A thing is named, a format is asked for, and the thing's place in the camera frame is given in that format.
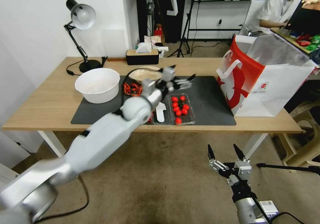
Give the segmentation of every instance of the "desk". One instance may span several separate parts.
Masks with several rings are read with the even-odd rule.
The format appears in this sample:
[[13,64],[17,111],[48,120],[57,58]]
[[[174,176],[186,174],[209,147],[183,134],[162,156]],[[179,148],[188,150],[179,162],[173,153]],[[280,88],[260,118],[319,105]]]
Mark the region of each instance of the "desk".
[[286,40],[287,42],[291,43],[293,46],[298,48],[300,51],[304,52],[305,54],[309,55],[311,51],[307,50],[306,47],[300,46],[293,38],[289,36],[289,34],[285,35],[280,32],[279,28],[271,28],[270,29],[273,33],[277,34],[282,39]]
[[[89,127],[84,124],[71,124],[82,95],[74,88],[78,76],[66,73],[66,67],[79,61],[80,57],[67,57],[3,125],[5,130],[36,130],[53,151],[62,156],[66,150],[54,135],[53,131],[83,131]],[[217,78],[216,69],[221,58],[160,58],[157,67],[176,65],[176,75],[198,76],[212,75]],[[126,62],[106,62],[106,68],[126,75],[138,66],[128,66]],[[78,65],[70,70],[79,73]],[[268,133],[300,133],[301,128],[283,109],[276,117],[236,117],[235,126],[164,126],[142,125],[139,132],[250,132],[252,137],[244,148],[247,158],[255,151]]]

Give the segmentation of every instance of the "lamp arm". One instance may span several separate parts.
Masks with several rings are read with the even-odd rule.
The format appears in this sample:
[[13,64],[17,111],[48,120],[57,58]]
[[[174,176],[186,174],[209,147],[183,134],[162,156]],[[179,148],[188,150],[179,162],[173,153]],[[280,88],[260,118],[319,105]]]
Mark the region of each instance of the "lamp arm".
[[75,27],[74,27],[74,26],[71,26],[70,24],[72,24],[72,21],[70,21],[68,24],[66,24],[66,25],[64,26],[64,28],[65,28],[65,30],[68,32],[68,34],[69,34],[69,36],[71,37],[71,39],[72,39],[72,41],[74,42],[74,44],[76,45],[77,50],[79,51],[79,53],[80,53],[81,56],[83,57],[85,63],[88,64],[88,63],[89,63],[89,62],[88,62],[88,55],[87,55],[87,53],[83,50],[83,48],[82,48],[81,46],[79,46],[79,44],[77,43],[77,41],[74,39],[71,31],[72,31],[73,29],[75,29]]

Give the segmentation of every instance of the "lamp shade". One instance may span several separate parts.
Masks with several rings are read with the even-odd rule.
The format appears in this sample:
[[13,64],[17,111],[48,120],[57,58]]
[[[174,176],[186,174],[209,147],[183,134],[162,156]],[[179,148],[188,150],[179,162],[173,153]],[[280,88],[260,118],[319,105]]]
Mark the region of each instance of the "lamp shade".
[[71,20],[78,29],[90,28],[96,20],[96,11],[86,4],[78,4],[75,0],[67,0],[68,9],[71,11]]

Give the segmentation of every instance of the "red package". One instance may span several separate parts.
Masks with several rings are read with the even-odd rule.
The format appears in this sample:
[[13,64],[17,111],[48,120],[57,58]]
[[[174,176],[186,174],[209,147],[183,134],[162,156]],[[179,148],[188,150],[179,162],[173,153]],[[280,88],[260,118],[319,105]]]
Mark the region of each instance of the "red package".
[[154,31],[154,35],[162,37],[162,27],[157,27]]
[[306,46],[308,46],[310,44],[310,42],[306,41],[306,40],[298,40],[296,42],[302,47],[306,47]]
[[310,34],[302,34],[298,37],[297,41],[300,41],[300,40],[310,40],[311,39],[311,36]]

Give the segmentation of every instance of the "lamp base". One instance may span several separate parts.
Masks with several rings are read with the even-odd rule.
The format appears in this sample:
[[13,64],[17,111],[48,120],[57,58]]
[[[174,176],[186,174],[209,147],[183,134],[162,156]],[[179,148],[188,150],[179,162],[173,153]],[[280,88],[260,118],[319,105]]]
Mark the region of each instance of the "lamp base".
[[82,73],[96,68],[101,68],[101,63],[98,60],[88,60],[88,63],[83,62],[79,65],[80,72]]

